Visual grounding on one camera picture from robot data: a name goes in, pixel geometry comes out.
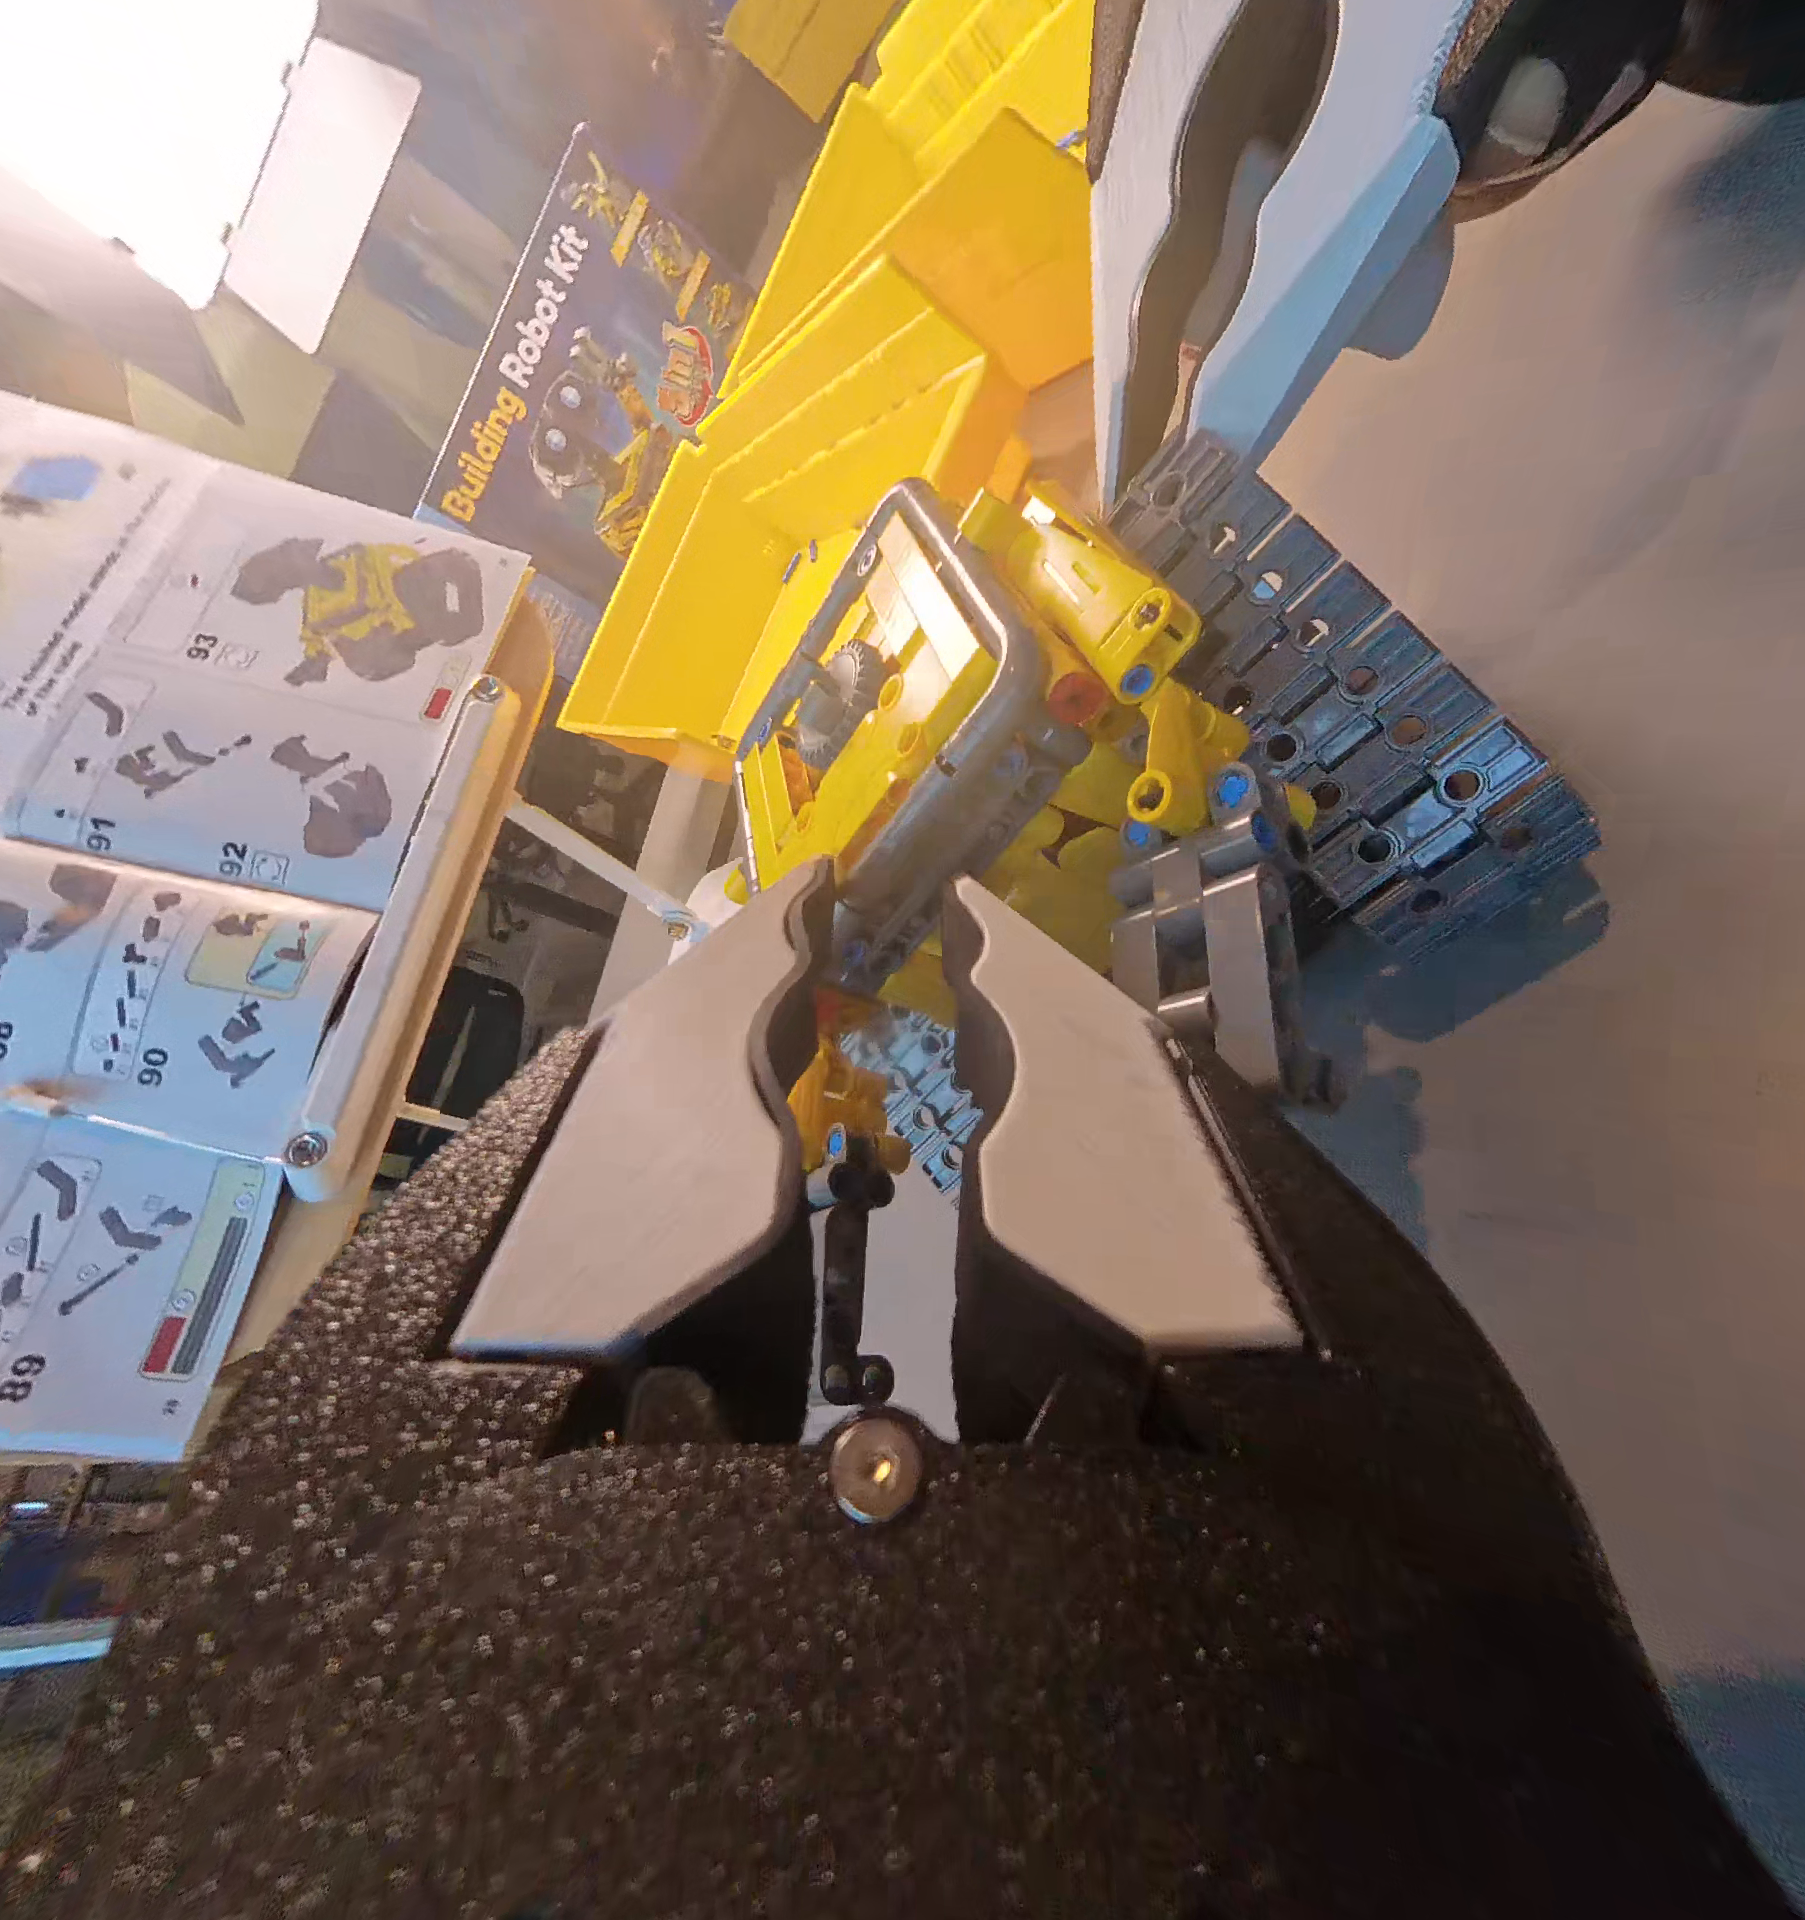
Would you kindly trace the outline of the bright ceiling light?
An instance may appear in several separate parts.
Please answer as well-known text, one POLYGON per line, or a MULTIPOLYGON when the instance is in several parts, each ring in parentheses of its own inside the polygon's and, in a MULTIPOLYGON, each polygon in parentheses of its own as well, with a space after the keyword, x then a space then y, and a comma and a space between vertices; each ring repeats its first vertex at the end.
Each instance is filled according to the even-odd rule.
POLYGON ((314 356, 421 94, 318 10, 0 1, 0 280, 144 326, 228 292, 314 356))

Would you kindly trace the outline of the building instruction booklet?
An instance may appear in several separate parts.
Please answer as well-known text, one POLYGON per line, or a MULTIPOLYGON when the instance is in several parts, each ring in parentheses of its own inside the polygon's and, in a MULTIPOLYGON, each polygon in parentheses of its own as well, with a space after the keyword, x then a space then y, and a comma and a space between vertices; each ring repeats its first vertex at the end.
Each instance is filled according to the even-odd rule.
POLYGON ((530 560, 0 391, 0 1455, 176 1461, 354 1227, 274 1161, 530 560))

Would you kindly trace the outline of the person's right hand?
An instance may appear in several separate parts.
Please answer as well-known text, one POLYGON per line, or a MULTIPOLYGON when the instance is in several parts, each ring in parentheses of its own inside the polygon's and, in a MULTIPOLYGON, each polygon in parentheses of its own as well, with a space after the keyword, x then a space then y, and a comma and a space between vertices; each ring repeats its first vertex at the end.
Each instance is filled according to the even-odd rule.
POLYGON ((1453 205, 1504 204, 1562 169, 1657 84, 1682 1, 1478 1, 1443 60, 1453 205))

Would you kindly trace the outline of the robot kit box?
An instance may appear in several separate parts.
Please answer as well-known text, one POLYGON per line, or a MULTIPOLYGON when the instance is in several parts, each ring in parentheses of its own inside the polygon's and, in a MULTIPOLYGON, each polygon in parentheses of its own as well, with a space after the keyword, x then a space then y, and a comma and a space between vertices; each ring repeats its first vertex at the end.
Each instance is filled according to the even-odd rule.
POLYGON ((757 298, 579 121, 416 515, 604 607, 674 451, 713 419, 757 298))

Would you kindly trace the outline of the yellow plastic bin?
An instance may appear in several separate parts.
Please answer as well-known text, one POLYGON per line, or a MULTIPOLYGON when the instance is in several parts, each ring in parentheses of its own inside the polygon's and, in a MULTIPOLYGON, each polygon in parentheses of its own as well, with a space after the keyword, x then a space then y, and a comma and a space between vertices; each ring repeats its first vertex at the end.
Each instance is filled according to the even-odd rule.
POLYGON ((890 253, 815 302, 674 458, 560 726, 712 776, 789 563, 904 480, 988 478, 1019 398, 990 332, 984 296, 890 253))
POLYGON ((846 84, 725 391, 890 259, 1020 391, 1089 360, 1092 4, 913 1, 846 84))

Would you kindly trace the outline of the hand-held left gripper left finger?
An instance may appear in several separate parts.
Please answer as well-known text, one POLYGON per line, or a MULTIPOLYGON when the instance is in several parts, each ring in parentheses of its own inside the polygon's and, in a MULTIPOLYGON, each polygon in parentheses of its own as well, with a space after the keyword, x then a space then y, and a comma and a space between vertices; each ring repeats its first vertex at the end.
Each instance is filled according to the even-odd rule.
POLYGON ((454 1332, 457 1358, 618 1356, 765 1257, 805 1197, 835 879, 799 865, 624 997, 454 1332))

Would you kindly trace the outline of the yellow tracked toy robot body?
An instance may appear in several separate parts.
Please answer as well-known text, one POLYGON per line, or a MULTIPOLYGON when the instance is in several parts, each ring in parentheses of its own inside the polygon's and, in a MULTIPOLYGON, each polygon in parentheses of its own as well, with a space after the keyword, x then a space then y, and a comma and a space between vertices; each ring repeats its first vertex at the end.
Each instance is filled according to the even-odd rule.
POLYGON ((922 480, 858 530, 745 726, 732 783, 735 897, 809 860, 835 879, 817 1060, 789 1095, 825 1214, 820 1382, 834 1405, 891 1389, 863 1332, 870 1213, 904 1149, 877 1134, 877 1076, 844 1039, 879 1010, 959 1036, 949 884, 976 879, 1165 1027, 1282 1295, 1325 1362, 1390 1364, 1424 1395, 1439 1366, 1513 1388, 1424 1262, 1349 1192, 1315 1202, 1222 1095, 1334 1103, 1301 1037, 1294 888, 1316 796, 1272 744, 1177 675, 1199 607, 1105 529, 1035 490, 979 492, 963 519, 922 480))

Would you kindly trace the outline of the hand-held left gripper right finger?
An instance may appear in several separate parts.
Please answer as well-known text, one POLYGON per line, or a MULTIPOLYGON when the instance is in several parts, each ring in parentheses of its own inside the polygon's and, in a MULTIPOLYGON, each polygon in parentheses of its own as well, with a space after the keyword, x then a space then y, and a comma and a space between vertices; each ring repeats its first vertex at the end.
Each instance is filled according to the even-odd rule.
POLYGON ((1119 1356, 1295 1349, 1165 1027, 976 879, 949 884, 976 1241, 1119 1356))

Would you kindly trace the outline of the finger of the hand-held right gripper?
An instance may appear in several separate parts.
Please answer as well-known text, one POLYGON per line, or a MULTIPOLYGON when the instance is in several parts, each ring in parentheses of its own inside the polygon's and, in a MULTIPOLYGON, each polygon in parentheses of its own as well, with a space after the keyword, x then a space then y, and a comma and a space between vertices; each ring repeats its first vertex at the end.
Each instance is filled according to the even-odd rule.
POLYGON ((1192 431, 1255 467, 1346 352, 1394 362, 1443 298, 1462 157, 1436 114, 1465 1, 1337 4, 1318 102, 1255 207, 1242 293, 1203 352, 1192 431))
POLYGON ((1092 404, 1108 509, 1162 443, 1205 276, 1177 234, 1177 164, 1216 43, 1214 1, 1092 10, 1092 404))

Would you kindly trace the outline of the white book stand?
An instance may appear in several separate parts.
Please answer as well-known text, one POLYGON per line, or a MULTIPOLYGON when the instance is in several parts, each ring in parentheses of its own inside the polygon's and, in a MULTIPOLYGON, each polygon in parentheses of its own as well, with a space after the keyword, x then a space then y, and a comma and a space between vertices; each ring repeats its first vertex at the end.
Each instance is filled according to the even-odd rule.
POLYGON ((498 672, 482 674, 459 700, 387 909, 274 1157, 299 1204, 361 1197, 401 1124, 446 1137, 466 1131, 466 1116, 412 1103, 408 1089, 503 826, 526 829, 612 884, 676 944, 706 936, 706 923, 684 900, 519 796, 536 713, 539 702, 498 672))

